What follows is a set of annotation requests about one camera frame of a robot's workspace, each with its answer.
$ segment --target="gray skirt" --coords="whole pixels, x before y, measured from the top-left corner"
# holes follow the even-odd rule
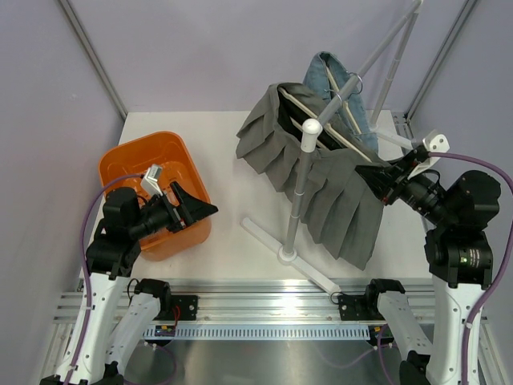
[[[300,107],[291,100],[299,101]],[[237,133],[237,158],[244,158],[257,173],[265,172],[276,191],[292,200],[301,154],[297,127],[312,114],[318,116],[325,106],[325,101],[303,84],[271,85]],[[374,250],[383,204],[355,167],[389,164],[353,138],[339,116],[329,124],[360,153],[341,146],[326,131],[321,133],[322,144],[313,153],[301,204],[301,221],[315,243],[323,244],[336,259],[342,257],[363,270]]]

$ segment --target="orange bin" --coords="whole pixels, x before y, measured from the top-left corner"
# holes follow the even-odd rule
[[[203,186],[200,174],[192,162],[182,138],[172,132],[156,132],[132,142],[121,144],[107,152],[99,162],[99,175],[104,186],[111,180],[123,175],[144,174],[152,165],[163,168],[160,178],[160,189],[168,195],[174,205],[178,201],[173,194],[170,183],[177,181],[192,196],[210,203],[207,190]],[[140,186],[141,179],[122,180],[109,188],[105,194],[121,186],[132,187],[138,195],[149,199],[148,194]],[[204,242],[210,234],[210,218],[196,222],[194,225],[170,233],[160,230],[141,240],[142,257],[149,261],[162,261],[171,255]]]

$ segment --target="black mounting bracket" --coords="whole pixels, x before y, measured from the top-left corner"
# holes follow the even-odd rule
[[[378,296],[387,291],[405,293],[400,281],[394,279],[373,279],[362,295],[340,294],[338,312],[342,321],[382,321],[378,311]]]
[[[168,311],[161,311],[155,318],[156,321],[175,321],[172,309],[178,306],[180,309],[179,321],[195,321],[198,313],[198,296],[190,294],[173,294],[171,296],[172,307]]]

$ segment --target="purple cable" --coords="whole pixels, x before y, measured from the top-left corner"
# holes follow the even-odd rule
[[[388,328],[388,325],[383,325],[381,330],[378,333],[378,346],[382,345],[383,332]],[[381,349],[378,349],[379,363],[382,365],[383,373],[385,374],[386,380],[390,385],[395,385],[394,381],[392,381],[390,375],[385,366],[385,361],[383,360],[383,352]]]
[[[360,361],[362,361],[367,355],[369,355],[370,353],[376,351],[377,349],[369,349],[367,351],[364,351],[363,353],[361,353],[357,358],[355,358],[353,361],[351,361],[350,363],[347,363],[347,364],[344,364],[344,365],[338,365],[336,363],[332,363],[331,361],[329,361],[323,354],[322,354],[322,351],[319,349],[319,346],[317,346],[317,344],[314,344],[315,346],[315,349],[317,350],[317,353],[319,353],[319,355],[321,356],[322,360],[330,365],[331,367],[334,367],[336,369],[340,369],[340,370],[345,370],[345,369],[349,369],[350,367],[353,367],[354,365],[356,365],[357,363],[359,363]]]
[[[173,371],[171,372],[171,374],[169,375],[169,377],[167,377],[164,381],[162,381],[161,383],[156,383],[155,385],[167,385],[169,384],[174,378],[175,378],[175,374],[176,374],[176,357],[175,355],[171,352],[171,351],[168,351],[167,349],[164,349],[163,347],[161,346],[158,346],[158,345],[155,345],[155,346],[151,346],[151,347],[156,347],[157,349],[159,349],[160,351],[163,351],[165,352],[167,355],[169,355],[169,357],[172,358],[173,360]],[[138,383],[132,383],[128,380],[124,380],[124,382],[127,384],[127,385],[140,385]]]
[[[497,172],[506,181],[508,187],[511,190],[511,193],[513,193],[513,180],[501,168],[495,166],[494,164],[485,162],[484,160],[473,158],[471,156],[449,154],[443,152],[430,152],[429,156],[464,160],[466,162],[478,164],[480,166],[489,168],[490,170]],[[468,314],[467,324],[472,324],[474,322],[475,316],[478,314],[479,309],[483,307],[484,303],[494,293],[500,281],[503,279],[503,276],[506,273],[507,264],[510,261],[511,248],[513,248],[513,222],[511,223],[510,234],[507,238],[506,251],[504,252],[504,257],[500,264],[499,272],[495,276],[488,290],[484,292],[484,294],[479,298],[479,300],[475,303],[474,307],[471,309],[471,312]],[[468,327],[466,327],[463,331],[462,340],[462,385],[468,384],[468,345],[470,336],[471,330]]]
[[[121,180],[130,179],[130,178],[141,178],[141,174],[128,174],[120,176],[119,178],[116,178],[109,183],[105,184],[105,187],[102,188],[102,190],[96,195],[95,199],[91,202],[89,209],[86,211],[86,215],[84,216],[82,220],[82,227],[80,228],[80,249],[82,251],[82,258],[80,258],[80,264],[82,265],[82,271],[83,271],[83,280],[85,282],[86,286],[86,293],[91,293],[91,278],[89,277],[89,271],[87,269],[87,258],[86,258],[86,246],[85,246],[85,237],[86,237],[86,226],[87,221],[89,220],[89,216],[91,215],[91,211],[93,211],[93,208],[95,207],[96,201],[102,196],[103,192],[110,188],[113,184],[116,184],[120,182]],[[86,297],[86,313],[83,317],[83,324],[82,329],[80,331],[79,341],[77,342],[77,347],[75,349],[75,352],[73,354],[73,358],[71,359],[71,367],[75,367],[77,364],[77,361],[79,360],[79,354],[82,350],[83,340],[86,338],[86,332],[87,332],[87,324],[89,323],[89,317],[91,316],[91,304],[92,304],[92,296],[87,295]],[[67,372],[66,378],[64,379],[63,385],[69,385],[71,376],[73,375],[73,369],[70,369]]]

